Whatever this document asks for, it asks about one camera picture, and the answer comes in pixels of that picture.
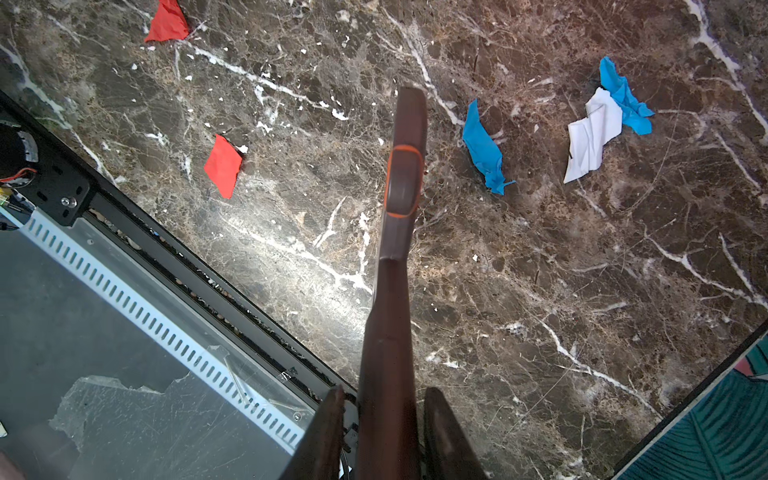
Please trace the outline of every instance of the black metal edge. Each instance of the black metal edge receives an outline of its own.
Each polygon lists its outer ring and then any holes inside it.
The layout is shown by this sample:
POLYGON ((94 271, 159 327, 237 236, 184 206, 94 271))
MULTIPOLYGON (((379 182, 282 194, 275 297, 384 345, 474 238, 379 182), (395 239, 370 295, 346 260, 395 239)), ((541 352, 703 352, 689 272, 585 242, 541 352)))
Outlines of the black metal edge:
MULTIPOLYGON (((77 214, 73 215, 69 224, 74 222, 77 217, 82 217, 84 212, 93 208, 104 215, 118 229, 130 237, 141 249, 146 252, 153 262, 161 266, 163 270, 172 273, 182 284, 190 291, 195 292, 202 297, 212 310, 215 310, 227 319, 233 326, 238 328, 250 342, 260 349, 261 355, 249 345, 244 349, 255 361, 273 374, 280 370, 276 376, 290 376, 288 379, 291 384, 291 391, 297 393, 300 398, 309 400, 310 405, 319 405, 319 401, 334 385, 341 385, 346 394, 344 429, 348 432, 345 439, 355 438, 349 435, 350 430, 357 428, 357 391, 322 360, 312 354, 301 342, 291 336, 278 323, 270 318, 262 309, 248 300, 237 288, 227 282, 215 270, 208 266, 201 258, 188 250, 170 232, 165 230, 152 216, 144 212, 136 203, 134 203, 125 194, 120 192, 111 182, 99 174, 91 165, 83 161, 69 146, 64 144, 58 137, 53 135, 48 129, 40 125, 26 110, 17 105, 4 92, 0 91, 0 105, 7 109, 9 113, 18 117, 22 124, 31 128, 36 134, 42 136, 46 141, 50 141, 58 150, 63 153, 61 164, 58 166, 63 169, 75 169, 79 174, 83 174, 89 180, 91 189, 88 197, 78 205, 77 214), (222 293, 214 288, 207 280, 212 280, 214 284, 226 290, 231 298, 226 298, 222 293)), ((113 237, 116 237, 109 229, 106 230, 113 237)), ((124 251, 126 246, 124 242, 117 241, 124 251)), ((129 254, 136 258, 135 252, 129 254)), ((143 266, 149 266, 151 273, 157 274, 158 278, 165 277, 156 268, 144 259, 143 266)), ((182 293, 175 287, 172 291, 182 293)), ((182 298, 187 302, 189 295, 182 294, 182 298)), ((219 331, 228 331, 225 333, 232 339, 232 332, 223 327, 221 321, 207 310, 203 310, 203 317, 219 331)), ((243 339, 238 339, 236 344, 242 346, 247 344, 243 339)), ((354 453, 356 445, 347 445, 354 453)), ((350 467, 356 455, 352 454, 350 467)))
POLYGON ((676 407, 669 412, 664 419, 661 420, 647 435, 643 437, 614 467, 614 474, 608 478, 615 478, 616 474, 624 467, 628 466, 637 454, 640 453, 647 445, 660 436, 662 431, 672 423, 681 413, 683 413, 688 406, 695 402, 699 396, 710 386, 715 380, 718 379, 724 372, 733 368, 738 362, 740 357, 746 353, 751 347, 760 341, 761 337, 768 332, 768 319, 758 326, 723 362, 718 365, 715 370, 712 371, 701 383, 699 383, 690 393, 678 403, 676 407))
MULTIPOLYGON (((123 252, 125 252, 133 261, 141 265, 141 267, 143 267, 146 271, 152 273, 152 276, 155 279, 162 283, 166 288, 171 290, 181 301, 186 303, 190 308, 192 308, 192 310, 197 312, 208 323, 216 328, 216 330, 227 337, 229 341, 240 347, 243 351, 246 352, 246 354, 248 353, 249 349, 253 349, 251 345, 249 345, 242 337, 238 336, 232 329, 222 326, 221 323, 223 321, 214 321, 211 318, 211 311, 206 308, 206 302, 199 296, 197 297, 197 300, 192 297, 189 294, 191 290, 186 288, 185 285, 180 285, 179 283, 173 281, 173 275, 168 271, 163 272, 163 267, 152 257, 145 254, 143 250, 136 250, 135 248, 131 247, 130 244, 126 244, 125 241, 121 240, 119 235, 112 231, 106 224, 101 222, 96 217, 96 215, 88 213, 83 215, 82 218, 89 222, 96 230, 99 230, 105 237, 110 238, 112 243, 117 248, 120 248, 123 252)), ((257 352, 257 355, 264 359, 272 360, 266 353, 257 352)), ((280 374, 283 372, 281 368, 274 365, 274 361, 268 361, 266 363, 259 362, 259 365, 275 378, 279 378, 280 374)), ((304 389, 297 388, 294 382, 285 381, 282 382, 282 384, 284 384, 292 393, 300 397, 308 405, 311 406, 315 402, 315 399, 312 396, 307 395, 304 389)))

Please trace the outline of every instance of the red wire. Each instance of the red wire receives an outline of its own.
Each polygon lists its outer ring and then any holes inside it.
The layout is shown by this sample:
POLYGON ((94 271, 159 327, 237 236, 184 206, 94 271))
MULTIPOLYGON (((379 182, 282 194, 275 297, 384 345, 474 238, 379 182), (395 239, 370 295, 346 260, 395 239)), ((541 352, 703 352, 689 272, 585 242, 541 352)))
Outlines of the red wire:
POLYGON ((24 175, 25 172, 28 172, 28 171, 32 172, 33 174, 38 173, 38 171, 35 170, 34 168, 24 167, 21 170, 19 170, 18 172, 16 172, 16 175, 14 175, 13 177, 0 178, 0 182, 2 182, 4 184, 6 182, 9 182, 9 181, 12 181, 12 180, 16 180, 17 178, 21 177, 22 175, 24 175))

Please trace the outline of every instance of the green patterned fabric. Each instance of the green patterned fabric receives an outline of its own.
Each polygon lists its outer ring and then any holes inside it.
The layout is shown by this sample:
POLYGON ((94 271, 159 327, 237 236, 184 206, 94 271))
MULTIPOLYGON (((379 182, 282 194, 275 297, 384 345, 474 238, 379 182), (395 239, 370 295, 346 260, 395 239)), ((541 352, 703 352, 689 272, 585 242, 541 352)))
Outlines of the green patterned fabric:
MULTIPOLYGON (((768 372, 765 350, 750 352, 768 372)), ((620 480, 765 480, 768 382, 731 371, 638 458, 620 480)))
POLYGON ((746 360, 750 363, 755 375, 765 375, 768 373, 768 337, 764 338, 755 345, 746 355, 746 360))

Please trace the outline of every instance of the blue napkin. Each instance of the blue napkin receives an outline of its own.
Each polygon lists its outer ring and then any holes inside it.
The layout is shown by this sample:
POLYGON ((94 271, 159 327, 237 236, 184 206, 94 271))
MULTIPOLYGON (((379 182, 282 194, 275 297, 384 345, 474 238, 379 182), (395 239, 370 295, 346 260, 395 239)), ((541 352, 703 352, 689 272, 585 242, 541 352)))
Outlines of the blue napkin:
POLYGON ((462 139, 467 144, 472 163, 480 173, 485 175, 485 186, 494 194, 503 195, 504 187, 515 181, 505 182, 502 174, 502 151, 493 143, 493 139, 480 124, 477 100, 469 104, 462 139))
POLYGON ((627 77, 619 76, 616 64, 608 57, 600 60, 600 83, 621 107, 621 123, 632 127, 638 135, 649 134, 651 125, 646 117, 653 115, 653 111, 646 107, 645 103, 637 101, 629 88, 627 77))

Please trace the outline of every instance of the black metal frame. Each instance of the black metal frame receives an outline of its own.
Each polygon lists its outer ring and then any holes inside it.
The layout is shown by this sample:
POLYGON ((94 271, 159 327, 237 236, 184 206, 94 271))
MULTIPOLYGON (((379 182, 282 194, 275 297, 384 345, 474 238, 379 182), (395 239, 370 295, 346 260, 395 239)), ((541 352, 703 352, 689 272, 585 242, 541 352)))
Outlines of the black metal frame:
POLYGON ((356 390, 1 91, 0 108, 23 130, 33 134, 38 143, 39 175, 33 184, 20 190, 37 208, 64 227, 71 226, 78 217, 88 218, 313 408, 333 386, 343 387, 346 397, 343 448, 351 460, 349 467, 354 468, 358 422, 356 390), (76 206, 66 207, 61 198, 74 198, 76 206), (92 210, 115 228, 98 221, 92 210), (125 237, 141 249, 133 248, 125 237))

